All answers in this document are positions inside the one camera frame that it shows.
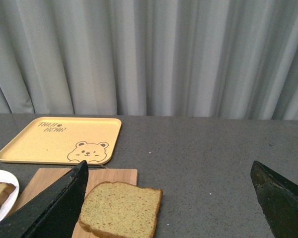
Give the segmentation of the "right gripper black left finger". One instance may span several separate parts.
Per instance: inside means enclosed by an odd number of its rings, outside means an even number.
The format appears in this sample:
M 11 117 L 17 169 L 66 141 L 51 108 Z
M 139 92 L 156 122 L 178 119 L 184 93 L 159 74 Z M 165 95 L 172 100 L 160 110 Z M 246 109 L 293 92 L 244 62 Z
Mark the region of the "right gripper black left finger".
M 80 162 L 19 210 L 0 222 L 0 238 L 70 238 L 88 182 Z

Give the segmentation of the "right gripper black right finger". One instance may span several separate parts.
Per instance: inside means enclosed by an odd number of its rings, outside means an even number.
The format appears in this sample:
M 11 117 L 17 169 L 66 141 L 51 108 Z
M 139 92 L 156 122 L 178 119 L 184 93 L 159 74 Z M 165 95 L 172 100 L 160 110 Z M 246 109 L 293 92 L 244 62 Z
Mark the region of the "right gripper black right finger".
M 273 236 L 298 238 L 298 185 L 259 161 L 250 176 Z

